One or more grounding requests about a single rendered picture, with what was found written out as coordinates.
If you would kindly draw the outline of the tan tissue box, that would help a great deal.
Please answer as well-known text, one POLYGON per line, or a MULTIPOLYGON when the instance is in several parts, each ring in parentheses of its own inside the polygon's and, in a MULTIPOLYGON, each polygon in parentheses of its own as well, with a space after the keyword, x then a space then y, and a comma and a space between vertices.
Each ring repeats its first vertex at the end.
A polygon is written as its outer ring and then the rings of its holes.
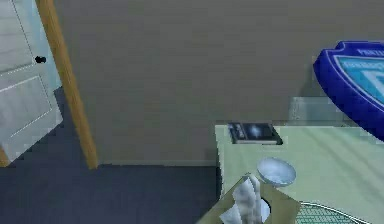
POLYGON ((248 174, 196 224, 296 224, 299 210, 298 201, 248 174))

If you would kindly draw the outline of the dark blue book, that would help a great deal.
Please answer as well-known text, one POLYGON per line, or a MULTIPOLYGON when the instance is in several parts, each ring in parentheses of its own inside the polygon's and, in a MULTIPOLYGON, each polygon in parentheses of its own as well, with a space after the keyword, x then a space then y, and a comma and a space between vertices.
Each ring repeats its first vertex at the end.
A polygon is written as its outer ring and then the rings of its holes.
POLYGON ((232 122, 228 124, 228 130, 233 144, 283 144, 283 140, 270 123, 232 122))

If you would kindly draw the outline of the pale blue bowl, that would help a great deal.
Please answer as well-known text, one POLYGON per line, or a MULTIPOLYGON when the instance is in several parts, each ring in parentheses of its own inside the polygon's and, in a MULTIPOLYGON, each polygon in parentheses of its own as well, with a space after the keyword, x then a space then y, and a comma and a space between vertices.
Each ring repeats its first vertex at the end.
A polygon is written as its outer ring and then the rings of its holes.
POLYGON ((257 171, 264 182, 276 187, 288 186, 296 180, 294 167, 276 157, 261 159, 257 165, 257 171))

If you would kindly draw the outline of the clear glass box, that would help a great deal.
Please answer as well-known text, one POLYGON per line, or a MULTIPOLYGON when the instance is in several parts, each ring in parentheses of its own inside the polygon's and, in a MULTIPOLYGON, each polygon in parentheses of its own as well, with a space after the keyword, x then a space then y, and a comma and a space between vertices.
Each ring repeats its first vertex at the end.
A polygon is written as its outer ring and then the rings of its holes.
POLYGON ((353 122, 328 97, 293 97, 287 124, 345 127, 353 122))

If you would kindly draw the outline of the pale green table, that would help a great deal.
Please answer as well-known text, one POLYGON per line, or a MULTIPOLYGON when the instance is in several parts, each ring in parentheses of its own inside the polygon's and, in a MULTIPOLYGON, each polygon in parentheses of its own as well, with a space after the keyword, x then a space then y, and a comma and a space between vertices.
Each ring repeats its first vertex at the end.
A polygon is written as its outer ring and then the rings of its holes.
POLYGON ((357 127, 278 126, 281 145, 234 144, 228 127, 215 136, 227 192, 260 160, 280 158, 296 171, 281 191, 297 201, 338 209, 369 224, 384 224, 384 142, 357 127))

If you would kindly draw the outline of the white mesh racket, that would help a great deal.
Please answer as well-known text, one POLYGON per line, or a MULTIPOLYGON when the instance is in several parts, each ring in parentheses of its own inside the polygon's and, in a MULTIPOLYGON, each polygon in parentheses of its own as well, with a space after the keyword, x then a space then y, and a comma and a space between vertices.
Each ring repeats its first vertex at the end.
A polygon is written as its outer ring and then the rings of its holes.
POLYGON ((340 210, 312 202, 300 202, 295 224, 370 224, 340 210))

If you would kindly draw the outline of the blue shield-shaped sign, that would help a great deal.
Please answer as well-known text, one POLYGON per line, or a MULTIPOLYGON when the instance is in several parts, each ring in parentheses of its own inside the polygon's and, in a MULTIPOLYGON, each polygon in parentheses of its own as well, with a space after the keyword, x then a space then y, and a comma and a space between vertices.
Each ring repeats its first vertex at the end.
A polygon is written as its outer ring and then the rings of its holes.
POLYGON ((384 142, 384 42, 339 41, 320 51, 313 70, 331 101, 384 142))

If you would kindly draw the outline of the white panelled room door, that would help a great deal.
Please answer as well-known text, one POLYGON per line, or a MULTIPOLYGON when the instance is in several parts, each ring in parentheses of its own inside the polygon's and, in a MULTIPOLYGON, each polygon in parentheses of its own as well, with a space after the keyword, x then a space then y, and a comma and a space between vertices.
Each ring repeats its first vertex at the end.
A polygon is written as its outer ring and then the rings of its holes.
POLYGON ((54 94, 60 85, 35 1, 0 0, 0 167, 63 121, 54 94))

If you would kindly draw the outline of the wooden door frame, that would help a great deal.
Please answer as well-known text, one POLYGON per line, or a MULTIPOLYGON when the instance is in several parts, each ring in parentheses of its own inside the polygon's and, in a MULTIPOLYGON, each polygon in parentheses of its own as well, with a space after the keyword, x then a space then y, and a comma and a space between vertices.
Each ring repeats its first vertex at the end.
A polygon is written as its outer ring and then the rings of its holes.
POLYGON ((86 164, 89 169, 96 169, 98 167, 96 145, 85 114, 54 0, 34 1, 62 83, 86 164))

